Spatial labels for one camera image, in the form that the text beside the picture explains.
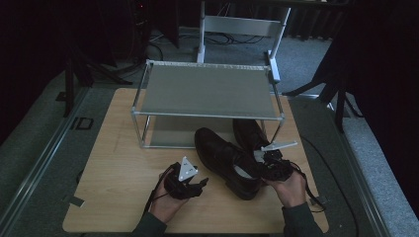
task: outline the wooden board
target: wooden board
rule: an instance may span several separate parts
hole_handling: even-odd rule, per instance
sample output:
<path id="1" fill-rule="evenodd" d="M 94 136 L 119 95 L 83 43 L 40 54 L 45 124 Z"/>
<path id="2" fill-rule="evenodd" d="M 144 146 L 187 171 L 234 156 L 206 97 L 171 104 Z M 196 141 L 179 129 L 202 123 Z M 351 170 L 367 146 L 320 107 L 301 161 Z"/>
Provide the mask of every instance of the wooden board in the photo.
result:
<path id="1" fill-rule="evenodd" d="M 116 91 L 75 192 L 75 196 L 85 203 L 82 207 L 69 206 L 63 222 L 65 231 L 132 231 L 159 174 L 187 156 L 200 170 L 192 184 L 206 177 L 209 182 L 203 194 L 191 198 L 172 219 L 167 233 L 283 232 L 282 205 L 271 187 L 263 187 L 252 200 L 242 200 L 226 187 L 222 178 L 202 165 L 195 149 L 140 148 L 130 115 L 135 93 L 135 89 Z M 277 141 L 298 142 L 297 146 L 282 150 L 284 158 L 297 163 L 317 195 L 290 104 L 285 97 L 281 97 L 281 102 L 287 119 Z M 269 136 L 277 126 L 277 121 L 266 122 Z M 327 231 L 324 212 L 313 214 L 320 228 Z"/>

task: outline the cable on floor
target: cable on floor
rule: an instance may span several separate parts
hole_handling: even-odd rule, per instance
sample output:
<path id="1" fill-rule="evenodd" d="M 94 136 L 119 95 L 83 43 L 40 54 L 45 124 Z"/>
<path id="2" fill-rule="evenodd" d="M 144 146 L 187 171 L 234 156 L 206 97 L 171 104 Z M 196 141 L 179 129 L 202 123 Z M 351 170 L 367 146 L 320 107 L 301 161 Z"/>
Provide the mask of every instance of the cable on floor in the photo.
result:
<path id="1" fill-rule="evenodd" d="M 327 162 L 326 162 L 326 159 L 324 158 L 324 156 L 321 154 L 321 152 L 318 150 L 318 148 L 310 141 L 310 140 L 308 140 L 307 138 L 305 138 L 304 136 L 302 136 L 302 135 L 300 135 L 300 137 L 301 137 L 301 139 L 302 140 L 304 140 L 304 141 L 306 141 L 308 144 L 310 144 L 310 146 L 317 152 L 317 154 L 320 156 L 320 158 L 321 158 L 321 160 L 323 161 L 323 163 L 324 163 L 324 165 L 326 166 L 326 168 L 329 170 L 329 172 L 330 172 L 330 174 L 332 175 L 332 177 L 333 177 L 333 180 L 334 180 L 334 182 L 335 182 L 335 184 L 336 184 L 336 186 L 338 187 L 338 189 L 339 189 L 339 191 L 340 191 L 340 193 L 341 193 L 341 195 L 342 195 L 342 197 L 343 197 L 343 199 L 345 200 L 345 203 L 347 204 L 347 206 L 348 206 L 348 208 L 349 208 L 349 210 L 350 210 L 350 212 L 351 212 L 351 214 L 352 214 L 352 218 L 354 219 L 354 224 L 355 224 L 355 231 L 356 231 L 356 237 L 358 237 L 359 235 L 360 235 L 360 227 L 359 227 L 359 224 L 358 224 L 358 220 L 357 220 L 357 217 L 355 216 L 355 211 L 354 211 L 354 209 L 351 207 L 351 205 L 349 204 L 349 201 L 348 201 L 348 199 L 346 198 L 346 196 L 345 196 L 345 194 L 343 193 L 343 189 L 342 189 L 342 187 L 340 186 L 340 184 L 339 184 L 339 182 L 338 182 L 338 180 L 337 180 L 337 178 L 336 178 L 336 176 L 335 176 L 335 174 L 333 173 L 333 171 L 332 171 L 332 169 L 330 168 L 330 166 L 329 166 L 329 164 L 327 164 Z"/>

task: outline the white triangle marker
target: white triangle marker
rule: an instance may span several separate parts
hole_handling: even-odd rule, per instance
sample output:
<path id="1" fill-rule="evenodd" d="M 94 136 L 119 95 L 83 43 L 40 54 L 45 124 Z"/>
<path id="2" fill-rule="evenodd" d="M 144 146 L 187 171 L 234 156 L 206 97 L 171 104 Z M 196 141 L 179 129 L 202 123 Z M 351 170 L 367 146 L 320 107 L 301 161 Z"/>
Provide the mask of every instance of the white triangle marker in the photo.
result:
<path id="1" fill-rule="evenodd" d="M 188 158 L 184 156 L 182 159 L 181 170 L 179 171 L 179 181 L 187 180 L 198 174 L 198 170 L 189 162 Z"/>

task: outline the human hand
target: human hand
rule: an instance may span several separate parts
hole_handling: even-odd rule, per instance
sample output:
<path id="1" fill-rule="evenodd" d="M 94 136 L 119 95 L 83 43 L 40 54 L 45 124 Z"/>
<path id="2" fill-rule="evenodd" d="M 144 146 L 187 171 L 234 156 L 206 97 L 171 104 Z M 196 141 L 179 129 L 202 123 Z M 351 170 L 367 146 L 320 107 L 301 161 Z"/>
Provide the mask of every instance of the human hand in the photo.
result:
<path id="1" fill-rule="evenodd" d="M 305 200 L 305 179 L 297 171 L 293 171 L 291 176 L 285 181 L 268 181 L 263 179 L 266 184 L 272 186 L 277 192 L 278 198 L 285 208 L 301 205 Z"/>
<path id="2" fill-rule="evenodd" d="M 157 188 L 154 201 L 151 204 L 149 212 L 157 217 L 164 223 L 168 223 L 178 212 L 178 210 L 186 203 L 189 199 L 176 199 L 172 198 L 167 191 L 164 189 L 164 180 L 167 175 L 173 172 L 169 171 L 163 178 L 159 187 Z"/>

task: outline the black curtain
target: black curtain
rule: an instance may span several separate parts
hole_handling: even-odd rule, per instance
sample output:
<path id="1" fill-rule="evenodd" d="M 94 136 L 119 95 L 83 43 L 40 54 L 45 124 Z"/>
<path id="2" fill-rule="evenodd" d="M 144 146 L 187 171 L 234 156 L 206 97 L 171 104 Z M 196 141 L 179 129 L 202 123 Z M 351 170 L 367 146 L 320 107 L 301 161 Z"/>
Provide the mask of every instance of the black curtain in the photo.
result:
<path id="1" fill-rule="evenodd" d="M 345 86 L 355 96 L 417 216 L 418 12 L 416 0 L 359 1 L 313 77 L 313 81 L 334 78 L 327 80 L 322 93 Z M 339 77 L 345 74 L 346 85 Z"/>

